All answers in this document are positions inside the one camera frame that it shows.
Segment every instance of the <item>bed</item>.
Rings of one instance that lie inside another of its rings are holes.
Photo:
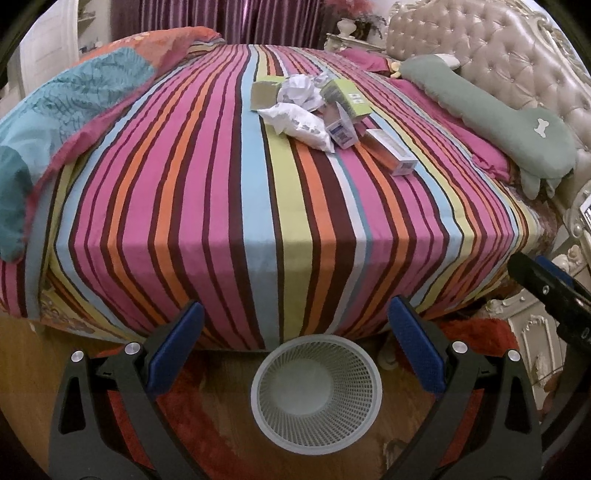
[[[512,253],[548,250],[554,212],[566,218],[591,178],[590,81],[529,15],[478,0],[405,7],[387,52],[453,53],[462,76],[510,106],[564,116],[577,167],[552,205],[525,200],[510,164],[487,172],[486,154],[396,81],[329,52],[215,41],[155,75],[46,183],[24,259],[0,263],[3,309],[127,342],[196,299],[202,347],[271,350],[378,333],[396,294],[434,318],[493,293]],[[277,136],[249,110],[257,78],[324,71],[359,86],[366,126],[407,145],[412,175],[392,178],[360,144],[325,154]]]

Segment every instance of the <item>green plush toy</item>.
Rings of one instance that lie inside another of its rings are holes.
[[[435,55],[421,55],[401,63],[400,73],[424,90],[453,116],[507,154],[519,167],[521,186],[535,199],[541,180],[549,197],[575,166],[573,134],[546,108],[515,110],[455,74]]]

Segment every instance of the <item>blue gripper pad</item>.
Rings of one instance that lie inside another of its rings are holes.
[[[535,258],[535,262],[539,266],[544,267],[544,269],[547,270],[548,273],[551,273],[553,276],[555,276],[556,278],[561,280],[565,285],[569,286],[570,288],[574,288],[573,277],[571,277],[564,270],[561,270],[559,267],[554,265],[546,257],[542,257],[542,255],[538,255]]]
[[[145,387],[148,396],[158,397],[173,386],[201,335],[204,317],[203,307],[195,302],[177,320],[148,365],[148,382]]]
[[[394,297],[388,306],[388,321],[423,389],[434,394],[444,393],[445,360],[423,330],[422,320],[414,309],[402,298]],[[440,334],[436,332],[437,340],[447,342],[439,327],[435,324],[433,327]]]

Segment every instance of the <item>perforated basket wall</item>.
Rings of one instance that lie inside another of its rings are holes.
[[[255,418],[257,414],[261,417],[257,419],[259,427],[275,443],[298,453],[341,450],[360,438],[375,420],[382,398],[378,370],[365,351],[340,337],[311,335],[292,342],[275,351],[275,357],[268,358],[255,377],[255,383],[259,382],[253,385],[252,400],[256,398],[258,403],[253,404],[253,411]],[[285,364],[302,358],[322,364],[330,372],[333,388],[325,408],[296,416],[275,405],[271,388],[274,375]]]

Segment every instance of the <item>purple curtain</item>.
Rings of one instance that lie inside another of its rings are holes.
[[[202,25],[228,43],[322,48],[338,19],[322,0],[113,0],[113,39]]]

